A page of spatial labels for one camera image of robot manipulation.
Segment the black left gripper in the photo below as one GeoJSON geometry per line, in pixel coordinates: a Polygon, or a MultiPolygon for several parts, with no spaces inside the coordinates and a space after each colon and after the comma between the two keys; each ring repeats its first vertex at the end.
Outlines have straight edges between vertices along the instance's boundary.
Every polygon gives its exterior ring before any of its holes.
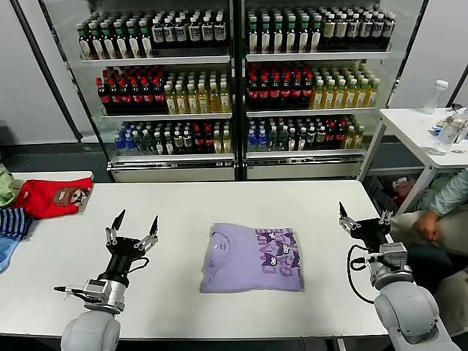
{"type": "Polygon", "coordinates": [[[140,241],[134,238],[117,237],[117,232],[124,220],[124,209],[105,228],[106,245],[111,258],[106,270],[100,274],[101,280],[129,284],[128,274],[134,261],[141,259],[158,242],[158,216],[155,217],[149,233],[140,241]]]}

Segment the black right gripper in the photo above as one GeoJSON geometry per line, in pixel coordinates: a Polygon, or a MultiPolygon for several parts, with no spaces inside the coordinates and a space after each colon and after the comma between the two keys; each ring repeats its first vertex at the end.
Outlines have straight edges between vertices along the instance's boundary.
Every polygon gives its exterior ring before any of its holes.
{"type": "Polygon", "coordinates": [[[348,216],[343,204],[339,202],[339,224],[352,237],[361,240],[370,252],[379,252],[382,244],[387,244],[386,235],[390,232],[392,211],[384,210],[380,219],[355,221],[348,216]]]}

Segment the person hand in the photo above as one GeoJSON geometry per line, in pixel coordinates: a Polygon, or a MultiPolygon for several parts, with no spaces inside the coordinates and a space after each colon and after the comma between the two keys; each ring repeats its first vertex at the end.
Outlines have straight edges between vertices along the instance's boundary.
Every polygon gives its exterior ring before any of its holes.
{"type": "Polygon", "coordinates": [[[441,216],[433,211],[425,211],[414,224],[420,237],[427,241],[438,241],[441,235],[439,220],[441,216]]]}

